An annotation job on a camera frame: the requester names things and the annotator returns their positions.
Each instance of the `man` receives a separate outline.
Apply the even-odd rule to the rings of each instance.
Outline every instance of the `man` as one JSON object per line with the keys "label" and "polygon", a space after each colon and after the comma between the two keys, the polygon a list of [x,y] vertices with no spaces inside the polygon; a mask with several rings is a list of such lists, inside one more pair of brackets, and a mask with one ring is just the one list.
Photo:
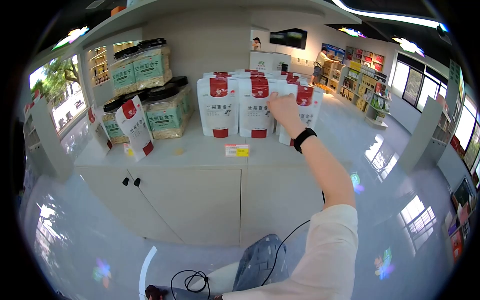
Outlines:
{"label": "man", "polygon": [[[233,292],[212,298],[348,300],[353,291],[358,248],[357,210],[350,176],[323,143],[305,129],[293,94],[278,96],[277,92],[272,93],[267,104],[275,119],[295,138],[294,143],[300,146],[313,177],[324,192],[325,203],[323,210],[311,217],[305,254],[290,276],[283,267],[285,248],[280,248],[272,276],[266,285],[261,286],[270,273],[276,256],[273,249],[278,249],[281,243],[276,235],[268,235],[245,251],[237,270]],[[291,188],[298,189],[294,182]],[[318,195],[318,201],[322,201],[321,195]],[[292,205],[296,205],[295,199],[292,199]],[[178,300],[207,298],[204,292],[194,294],[174,288],[173,294],[176,293]],[[168,293],[160,299],[170,300],[173,297]]]}
{"label": "man", "polygon": [[320,71],[322,70],[322,67],[326,61],[334,62],[334,60],[331,60],[327,57],[327,48],[323,47],[322,51],[318,52],[317,60],[313,63],[315,67],[313,69],[312,79],[310,79],[310,83],[308,84],[309,86],[313,87],[313,80],[315,77],[320,75]]}

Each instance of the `yellow shirt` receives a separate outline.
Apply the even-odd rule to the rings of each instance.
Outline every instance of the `yellow shirt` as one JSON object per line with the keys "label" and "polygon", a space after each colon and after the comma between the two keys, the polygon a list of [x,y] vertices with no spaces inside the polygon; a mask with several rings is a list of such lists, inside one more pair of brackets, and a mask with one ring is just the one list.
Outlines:
{"label": "yellow shirt", "polygon": [[317,60],[315,62],[317,62],[319,65],[323,67],[324,63],[328,60],[329,58],[323,52],[319,52],[317,56]]}

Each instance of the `reflective floor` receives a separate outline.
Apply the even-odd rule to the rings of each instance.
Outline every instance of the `reflective floor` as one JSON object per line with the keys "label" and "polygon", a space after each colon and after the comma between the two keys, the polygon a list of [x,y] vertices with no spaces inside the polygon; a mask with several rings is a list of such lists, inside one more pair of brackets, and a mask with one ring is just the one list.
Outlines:
{"label": "reflective floor", "polygon": [[[373,129],[355,110],[325,95],[318,120],[352,161],[348,172],[359,217],[352,299],[431,299],[451,270],[441,227],[448,212],[454,215],[446,179],[427,156],[406,175],[396,161],[410,134],[389,116],[387,130]],[[90,138],[81,120],[62,144],[75,159]],[[240,247],[137,237],[76,173],[64,184],[40,176],[23,206],[27,240],[40,267],[52,286],[72,299],[144,299],[148,284],[169,285],[183,269],[209,273],[243,253]],[[305,237],[303,232],[286,243],[290,270],[304,251]]]}

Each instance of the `woman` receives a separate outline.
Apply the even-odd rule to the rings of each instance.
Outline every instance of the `woman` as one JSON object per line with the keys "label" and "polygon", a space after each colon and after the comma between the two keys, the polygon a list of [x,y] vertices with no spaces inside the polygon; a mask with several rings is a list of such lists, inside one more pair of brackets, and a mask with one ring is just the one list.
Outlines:
{"label": "woman", "polygon": [[262,49],[262,43],[260,43],[260,38],[256,37],[253,39],[253,50],[261,50]]}

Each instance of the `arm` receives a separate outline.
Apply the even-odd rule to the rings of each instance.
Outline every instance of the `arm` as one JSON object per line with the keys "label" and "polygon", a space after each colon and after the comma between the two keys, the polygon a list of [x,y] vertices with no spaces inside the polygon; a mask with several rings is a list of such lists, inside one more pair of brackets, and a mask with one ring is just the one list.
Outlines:
{"label": "arm", "polygon": [[[296,138],[305,130],[293,94],[278,96],[278,93],[272,93],[267,103],[275,119],[285,127],[290,137]],[[301,148],[313,176],[325,194],[324,209],[336,204],[355,207],[350,176],[323,143],[312,135],[302,143]]]}

